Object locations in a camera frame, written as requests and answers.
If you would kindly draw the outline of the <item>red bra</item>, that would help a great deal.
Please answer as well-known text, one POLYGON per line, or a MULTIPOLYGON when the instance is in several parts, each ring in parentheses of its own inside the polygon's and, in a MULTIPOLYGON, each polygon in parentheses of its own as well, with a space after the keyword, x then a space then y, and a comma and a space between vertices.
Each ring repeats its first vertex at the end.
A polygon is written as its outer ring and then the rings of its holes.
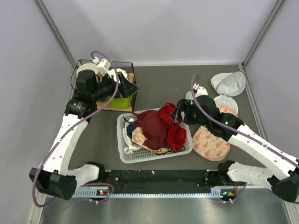
POLYGON ((171 149, 178 153, 181 152, 186 141, 186 130, 180 124, 183 121, 182 116, 179 117, 179 122, 174 123, 170 118, 170 114, 175 110, 176 106, 172 103, 166 103, 158 111, 160 118, 166 123, 165 138, 171 149))

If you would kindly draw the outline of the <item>floral mesh laundry bag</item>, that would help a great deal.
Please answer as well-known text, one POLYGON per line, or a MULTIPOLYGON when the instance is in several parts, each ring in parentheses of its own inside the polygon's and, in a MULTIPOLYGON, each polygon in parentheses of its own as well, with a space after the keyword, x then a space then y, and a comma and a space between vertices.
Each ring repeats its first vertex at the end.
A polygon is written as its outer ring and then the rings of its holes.
POLYGON ((209 161, 222 161, 230 151, 230 143, 214 136, 204 126, 200 126, 192 137, 193 150, 209 161))

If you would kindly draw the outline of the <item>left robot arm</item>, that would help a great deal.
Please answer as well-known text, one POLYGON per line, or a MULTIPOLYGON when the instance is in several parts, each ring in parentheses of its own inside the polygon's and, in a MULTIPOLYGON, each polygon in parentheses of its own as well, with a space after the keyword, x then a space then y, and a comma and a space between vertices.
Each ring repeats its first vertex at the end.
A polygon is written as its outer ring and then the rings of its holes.
POLYGON ((77 188, 90 182, 105 182, 104 167, 96 162, 70 170, 69 163, 77 142, 91 117, 99 112, 97 102, 107 98, 131 98, 138 90, 133 73, 122 69, 78 69, 74 97, 67 103, 62 124, 51 150, 38 168, 32 168, 32 198, 36 192, 69 200, 77 188))

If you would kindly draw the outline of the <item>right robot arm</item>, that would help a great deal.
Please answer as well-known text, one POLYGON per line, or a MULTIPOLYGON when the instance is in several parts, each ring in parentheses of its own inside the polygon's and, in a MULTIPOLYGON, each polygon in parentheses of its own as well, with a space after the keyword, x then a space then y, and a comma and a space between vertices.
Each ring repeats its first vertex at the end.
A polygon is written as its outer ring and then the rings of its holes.
POLYGON ((264 187, 280 199, 299 202, 299 160, 279 150, 252 131, 241 119, 231 113, 220 112, 215 101, 207 95, 193 100, 180 99, 170 114, 173 122, 199 124, 216 137, 234 145, 263 164, 262 168, 247 166, 236 161, 223 162, 218 179, 228 185, 232 181, 264 187))

